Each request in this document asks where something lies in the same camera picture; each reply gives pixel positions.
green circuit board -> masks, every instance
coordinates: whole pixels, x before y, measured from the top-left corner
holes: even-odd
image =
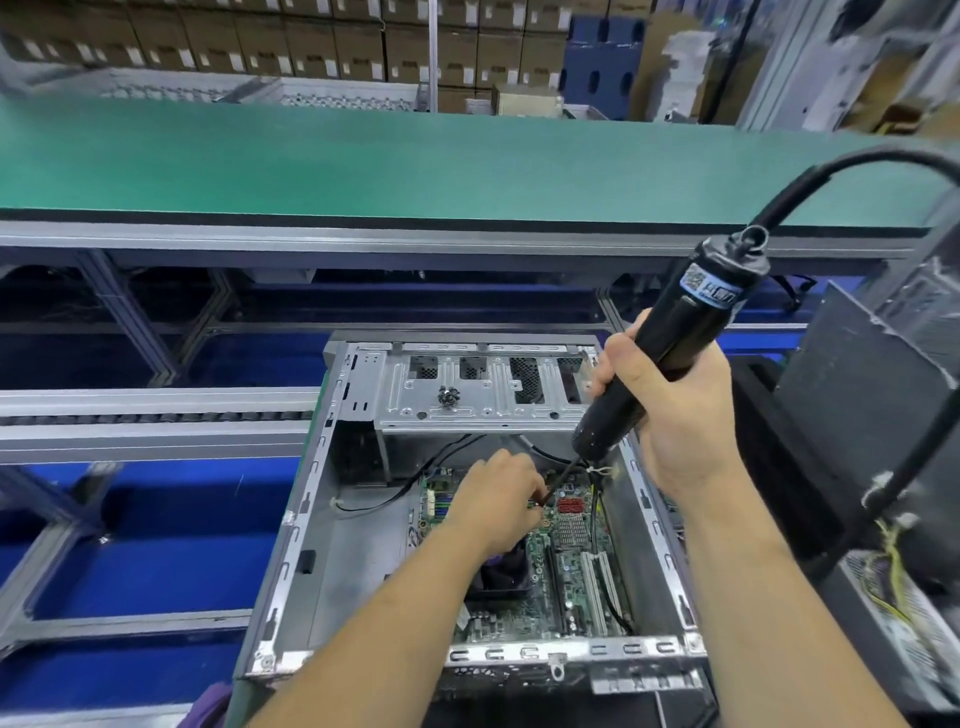
[[[416,543],[444,521],[465,474],[444,468],[420,481],[413,526]],[[556,476],[543,473],[548,483]],[[612,539],[599,503],[597,555],[590,550],[592,499],[587,475],[572,474],[544,509],[540,525],[527,537],[525,593],[504,599],[471,599],[468,595],[470,620],[465,629],[458,628],[455,643],[623,634],[601,597],[600,581],[604,580],[619,611],[629,619]]]

stacked boxes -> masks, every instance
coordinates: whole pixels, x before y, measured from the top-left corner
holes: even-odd
[[[611,12],[616,2],[611,0]],[[626,119],[644,27],[637,17],[574,16],[564,54],[564,99],[593,106],[609,119]]]

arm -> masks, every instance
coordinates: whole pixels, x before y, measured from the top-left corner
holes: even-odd
[[[794,562],[737,452],[730,364],[716,344],[668,382],[633,342],[607,342],[594,373],[616,373],[648,413],[644,466],[684,515],[697,613],[729,728],[902,728],[906,722]]]
[[[475,463],[444,523],[250,723],[419,726],[473,575],[542,517],[527,508],[543,479],[528,455]]]

electric screwdriver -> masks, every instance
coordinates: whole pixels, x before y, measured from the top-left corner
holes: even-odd
[[[768,238],[759,225],[710,237],[678,266],[634,338],[667,379],[689,371],[769,273]],[[587,462],[602,460],[643,414],[643,406],[615,376],[574,430],[574,451]]]

forearm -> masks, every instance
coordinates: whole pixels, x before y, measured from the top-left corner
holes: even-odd
[[[481,550],[437,527],[252,726],[419,726]]]
[[[905,726],[806,581],[746,472],[684,510],[700,625],[724,724]]]

